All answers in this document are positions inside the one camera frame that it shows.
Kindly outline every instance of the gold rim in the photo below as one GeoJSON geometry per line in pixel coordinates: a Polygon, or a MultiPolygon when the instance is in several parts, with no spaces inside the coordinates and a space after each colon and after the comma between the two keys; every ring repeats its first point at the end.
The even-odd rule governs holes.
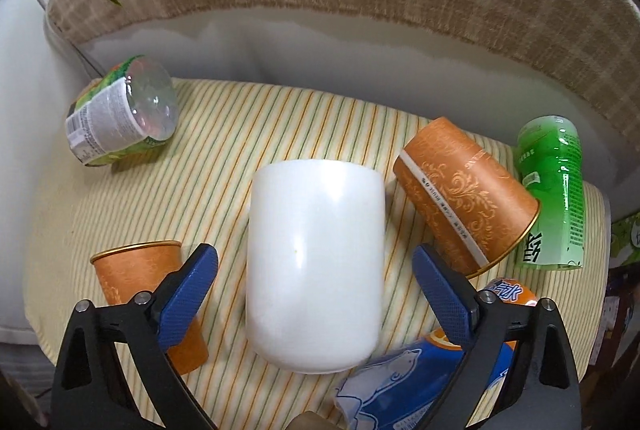
{"type": "Polygon", "coordinates": [[[156,247],[159,245],[181,246],[182,243],[179,240],[156,240],[153,242],[142,242],[139,244],[123,245],[120,247],[114,247],[113,249],[108,249],[107,251],[102,251],[101,253],[95,254],[89,259],[89,262],[93,264],[95,263],[96,260],[103,258],[105,256],[110,256],[116,253],[124,253],[125,251],[132,251],[134,249],[142,249],[144,247],[156,247]]]}
{"type": "Polygon", "coordinates": [[[509,246],[509,249],[507,249],[507,251],[502,253],[493,262],[490,262],[489,265],[486,265],[486,266],[482,267],[481,269],[479,269],[475,273],[471,273],[470,275],[466,275],[466,278],[468,280],[471,280],[472,278],[480,276],[482,273],[484,273],[486,271],[489,271],[494,265],[500,264],[500,262],[502,260],[504,260],[504,258],[506,256],[508,256],[508,254],[510,254],[511,251],[513,251],[516,248],[516,246],[522,241],[522,239],[527,236],[527,233],[531,230],[533,225],[536,223],[536,220],[540,216],[540,209],[542,209],[542,203],[538,199],[536,199],[536,200],[538,201],[538,209],[536,210],[536,214],[533,216],[533,220],[531,220],[531,222],[529,222],[529,225],[525,228],[525,230],[522,232],[522,234],[516,239],[516,241],[513,244],[511,244],[509,246]]]}

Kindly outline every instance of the green plastic bottle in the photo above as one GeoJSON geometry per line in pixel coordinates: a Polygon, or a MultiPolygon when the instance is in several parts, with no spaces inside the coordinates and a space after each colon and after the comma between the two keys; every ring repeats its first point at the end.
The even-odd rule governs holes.
{"type": "Polygon", "coordinates": [[[522,184],[541,203],[518,248],[518,262],[544,270],[584,265],[582,149],[571,121],[557,115],[529,121],[518,134],[522,184]]]}

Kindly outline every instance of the yellow striped fabric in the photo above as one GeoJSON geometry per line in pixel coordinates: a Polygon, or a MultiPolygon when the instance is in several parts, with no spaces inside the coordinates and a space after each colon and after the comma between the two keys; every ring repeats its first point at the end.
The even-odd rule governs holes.
{"type": "MultiPolygon", "coordinates": [[[[75,302],[105,304],[89,257],[149,240],[214,245],[220,271],[200,311],[210,360],[186,377],[204,410],[223,430],[280,429],[313,410],[337,422],[335,384],[345,374],[305,376],[268,365],[244,336],[244,283],[250,184],[254,172],[283,159],[353,161],[386,179],[385,318],[377,354],[432,328],[435,320],[412,277],[410,254],[431,234],[392,173],[399,151],[428,120],[329,93],[265,84],[176,80],[181,120],[156,153],[110,168],[87,169],[60,133],[43,178],[25,270],[27,316],[55,360],[75,302]]],[[[471,135],[514,174],[511,149],[471,135]]],[[[556,300],[583,374],[600,316],[606,276],[605,205],[585,185],[586,267],[523,271],[513,255],[474,280],[516,277],[556,300]]],[[[143,415],[158,421],[127,349],[123,369],[143,415]]],[[[486,396],[478,415],[489,409],[486,396]]]]}

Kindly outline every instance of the blue gripper pad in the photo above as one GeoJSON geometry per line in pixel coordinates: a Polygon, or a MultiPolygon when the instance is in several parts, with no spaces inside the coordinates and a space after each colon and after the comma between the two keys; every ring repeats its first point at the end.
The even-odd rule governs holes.
{"type": "Polygon", "coordinates": [[[468,349],[475,341],[473,318],[474,312],[476,316],[478,313],[478,304],[473,299],[475,289],[464,276],[446,267],[427,244],[415,249],[412,264],[416,280],[449,341],[468,349]]]}
{"type": "Polygon", "coordinates": [[[182,341],[217,273],[218,253],[209,246],[160,313],[158,344],[162,352],[182,341]]]}

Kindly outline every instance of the metal screw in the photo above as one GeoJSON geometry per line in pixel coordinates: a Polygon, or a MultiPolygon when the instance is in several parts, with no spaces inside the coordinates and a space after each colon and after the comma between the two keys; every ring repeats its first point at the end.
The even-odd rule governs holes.
{"type": "Polygon", "coordinates": [[[543,298],[540,303],[547,311],[553,311],[556,308],[556,304],[554,304],[554,301],[549,298],[543,298]]]}
{"type": "Polygon", "coordinates": [[[144,304],[148,304],[150,299],[151,299],[151,293],[149,291],[142,291],[142,293],[138,293],[133,298],[133,301],[138,305],[144,305],[144,304]]]}
{"type": "Polygon", "coordinates": [[[498,299],[494,292],[487,291],[486,289],[483,289],[478,293],[478,298],[485,304],[492,304],[498,299]]]}
{"type": "Polygon", "coordinates": [[[76,304],[76,311],[82,313],[89,308],[89,305],[91,305],[89,300],[81,300],[76,304]]]}

